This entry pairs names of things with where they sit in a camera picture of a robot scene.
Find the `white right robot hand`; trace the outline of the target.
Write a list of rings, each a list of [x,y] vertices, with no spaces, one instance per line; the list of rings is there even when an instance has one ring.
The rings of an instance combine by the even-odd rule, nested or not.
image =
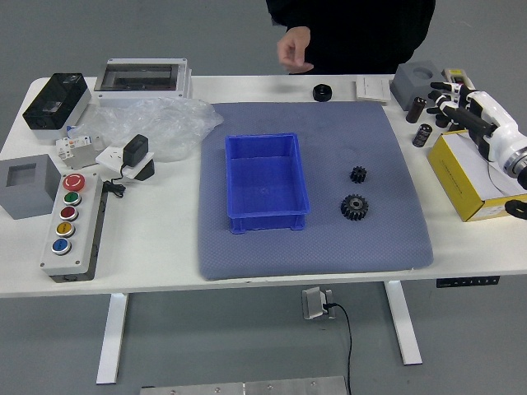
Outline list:
[[[517,177],[526,167],[526,136],[507,111],[485,91],[449,82],[433,82],[430,87],[432,112],[468,130],[485,160]]]

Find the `person's hand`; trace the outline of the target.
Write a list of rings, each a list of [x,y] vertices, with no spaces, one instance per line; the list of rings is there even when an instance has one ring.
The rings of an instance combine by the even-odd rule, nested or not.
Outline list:
[[[310,29],[298,26],[289,29],[277,42],[279,63],[292,74],[309,72],[314,68],[305,60],[305,51],[310,44]]]

